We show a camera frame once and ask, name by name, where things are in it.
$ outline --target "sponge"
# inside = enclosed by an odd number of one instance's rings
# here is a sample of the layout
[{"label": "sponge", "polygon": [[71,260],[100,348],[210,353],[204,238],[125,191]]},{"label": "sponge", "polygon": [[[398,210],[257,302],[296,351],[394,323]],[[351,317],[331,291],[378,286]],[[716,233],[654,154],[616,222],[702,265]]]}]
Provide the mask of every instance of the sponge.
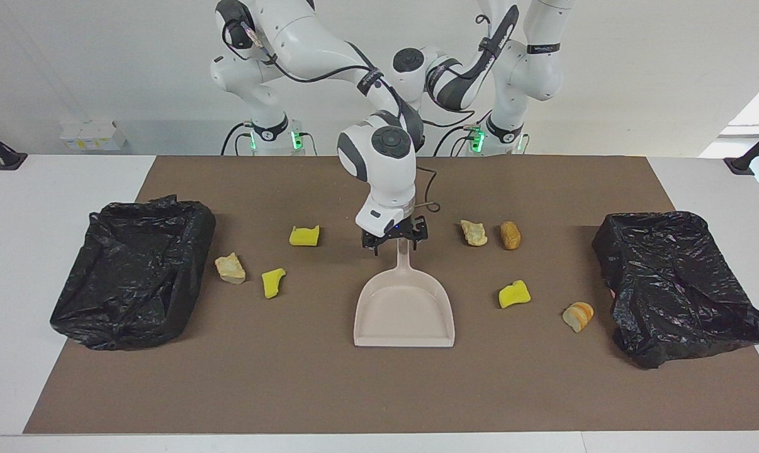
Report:
[{"label": "sponge", "polygon": [[530,293],[526,282],[517,280],[513,284],[500,290],[500,307],[508,308],[514,304],[524,304],[530,302]]},{"label": "sponge", "polygon": [[321,226],[315,228],[298,228],[293,227],[290,233],[290,245],[296,247],[317,247],[318,236],[321,235]]},{"label": "sponge", "polygon": [[287,272],[281,267],[262,274],[262,286],[265,287],[265,298],[273,299],[279,294],[279,281]]}]

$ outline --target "black trash bag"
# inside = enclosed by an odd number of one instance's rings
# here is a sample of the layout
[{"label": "black trash bag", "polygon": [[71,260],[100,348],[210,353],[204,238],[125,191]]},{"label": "black trash bag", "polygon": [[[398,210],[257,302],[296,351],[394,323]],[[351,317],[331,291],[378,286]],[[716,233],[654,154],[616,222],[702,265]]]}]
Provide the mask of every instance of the black trash bag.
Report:
[{"label": "black trash bag", "polygon": [[214,232],[209,208],[175,195],[92,213],[52,328],[95,350],[176,338],[198,300]]},{"label": "black trash bag", "polygon": [[613,339],[639,366],[759,344],[759,310],[698,215],[607,215],[592,247],[615,293]]}]

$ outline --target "table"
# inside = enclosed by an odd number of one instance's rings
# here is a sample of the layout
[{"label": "table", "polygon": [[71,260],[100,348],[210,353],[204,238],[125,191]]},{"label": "table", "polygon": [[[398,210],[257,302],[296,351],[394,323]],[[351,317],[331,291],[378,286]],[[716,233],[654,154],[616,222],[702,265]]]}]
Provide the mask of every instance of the table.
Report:
[{"label": "table", "polygon": [[[213,447],[461,451],[479,447],[603,452],[686,451],[695,445],[718,451],[759,451],[759,432],[19,436],[63,346],[64,338],[45,320],[81,246],[86,214],[110,201],[133,201],[153,159],[32,155],[19,171],[0,172],[0,451],[85,450],[87,445],[100,451]],[[678,209],[692,210],[709,221],[728,263],[759,307],[759,184],[753,178],[734,177],[718,160],[652,158],[649,162]]]}]

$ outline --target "dustpan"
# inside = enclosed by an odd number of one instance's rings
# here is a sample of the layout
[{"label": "dustpan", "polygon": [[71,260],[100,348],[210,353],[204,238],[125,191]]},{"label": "dustpan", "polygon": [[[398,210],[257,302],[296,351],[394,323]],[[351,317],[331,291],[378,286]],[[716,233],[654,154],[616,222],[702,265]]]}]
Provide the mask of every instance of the dustpan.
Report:
[{"label": "dustpan", "polygon": [[363,287],[354,315],[354,345],[452,347],[455,324],[444,287],[410,267],[410,244],[396,240],[396,267]]}]

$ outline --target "brown table mat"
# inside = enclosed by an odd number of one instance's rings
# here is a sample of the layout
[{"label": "brown table mat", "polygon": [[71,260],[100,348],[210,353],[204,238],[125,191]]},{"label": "brown table mat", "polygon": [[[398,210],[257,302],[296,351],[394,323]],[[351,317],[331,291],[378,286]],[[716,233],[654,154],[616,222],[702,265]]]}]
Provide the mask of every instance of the brown table mat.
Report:
[{"label": "brown table mat", "polygon": [[[453,348],[353,346],[360,289],[392,267],[395,251],[388,243],[374,257],[360,247],[354,215],[368,186],[336,158],[158,157],[138,201],[177,193],[218,219],[189,326],[141,352],[68,341],[25,432],[759,430],[754,348],[647,371],[610,339],[612,299],[590,244],[607,213],[673,209],[647,160],[420,164],[439,170],[430,196],[443,210],[425,212],[431,238],[412,265],[449,293]],[[485,247],[464,245],[461,218],[486,224]],[[519,250],[501,247],[504,220],[519,225]],[[288,245],[293,225],[316,224],[319,247]],[[248,272],[242,286],[213,269],[231,252]],[[276,267],[288,275],[267,301],[261,273]],[[518,279],[532,301],[498,309],[497,291]],[[578,300],[597,315],[576,335],[561,312]]]}]

